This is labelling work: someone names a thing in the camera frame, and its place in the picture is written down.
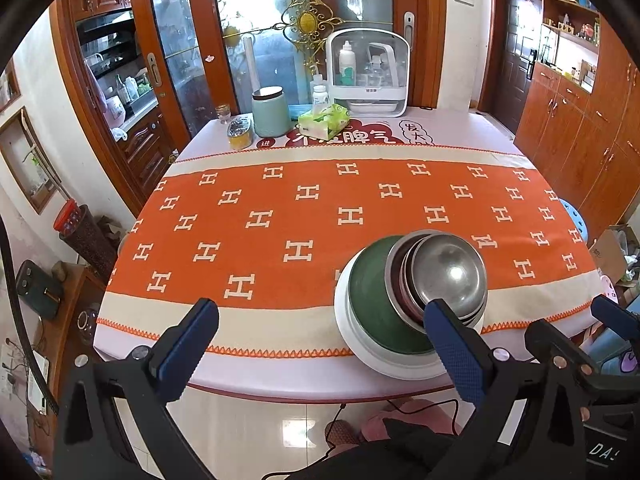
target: mint green canister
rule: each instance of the mint green canister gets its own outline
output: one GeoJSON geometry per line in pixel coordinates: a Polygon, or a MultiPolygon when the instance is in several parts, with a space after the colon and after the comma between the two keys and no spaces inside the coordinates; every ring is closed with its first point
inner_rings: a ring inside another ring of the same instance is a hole
{"type": "Polygon", "coordinates": [[[281,86],[265,86],[252,94],[254,131],[260,137],[280,137],[292,127],[281,86]]]}

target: tissue box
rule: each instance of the tissue box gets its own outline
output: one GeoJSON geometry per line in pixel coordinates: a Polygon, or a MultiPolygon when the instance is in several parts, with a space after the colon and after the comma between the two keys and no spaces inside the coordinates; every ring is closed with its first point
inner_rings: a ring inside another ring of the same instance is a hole
{"type": "Polygon", "coordinates": [[[319,112],[310,110],[298,118],[298,131],[307,137],[331,140],[349,123],[349,111],[337,104],[327,105],[319,112]]]}

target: red lid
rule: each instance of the red lid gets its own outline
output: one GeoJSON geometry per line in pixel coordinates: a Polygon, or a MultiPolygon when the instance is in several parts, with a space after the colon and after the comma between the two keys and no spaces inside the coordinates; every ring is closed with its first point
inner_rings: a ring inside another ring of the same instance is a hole
{"type": "Polygon", "coordinates": [[[62,209],[60,210],[60,213],[58,213],[55,221],[53,222],[53,228],[61,233],[64,229],[66,220],[69,218],[69,215],[71,215],[71,213],[76,209],[78,209],[78,204],[76,204],[76,201],[72,198],[67,200],[65,205],[62,206],[62,209]]]}

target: cardboard box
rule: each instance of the cardboard box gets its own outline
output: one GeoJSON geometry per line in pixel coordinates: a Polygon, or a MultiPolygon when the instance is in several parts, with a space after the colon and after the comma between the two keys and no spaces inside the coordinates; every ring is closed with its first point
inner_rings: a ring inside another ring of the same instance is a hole
{"type": "Polygon", "coordinates": [[[629,245],[638,245],[638,238],[633,229],[626,224],[609,226],[589,250],[593,263],[612,283],[617,283],[626,271],[625,255],[620,250],[615,231],[624,231],[629,245]]]}

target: tiled floor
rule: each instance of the tiled floor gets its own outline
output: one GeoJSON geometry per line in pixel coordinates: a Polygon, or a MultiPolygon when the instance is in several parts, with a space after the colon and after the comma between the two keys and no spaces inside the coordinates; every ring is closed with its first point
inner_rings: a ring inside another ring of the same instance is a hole
{"type": "MultiPolygon", "coordinates": [[[[438,402],[457,397],[455,390],[424,396],[438,402]]],[[[500,438],[510,442],[524,404],[514,407],[500,438]]],[[[129,440],[140,465],[162,478],[148,454],[127,403],[116,401],[129,440]]],[[[348,404],[340,418],[359,428],[386,405],[381,402],[348,404]]],[[[275,404],[217,396],[187,388],[180,400],[169,404],[174,421],[204,464],[223,480],[260,480],[273,471],[292,471],[314,462],[328,449],[324,427],[334,418],[338,404],[275,404]]],[[[453,415],[454,405],[443,406],[453,415]]],[[[461,401],[457,422],[464,425],[473,406],[461,401]]]]}

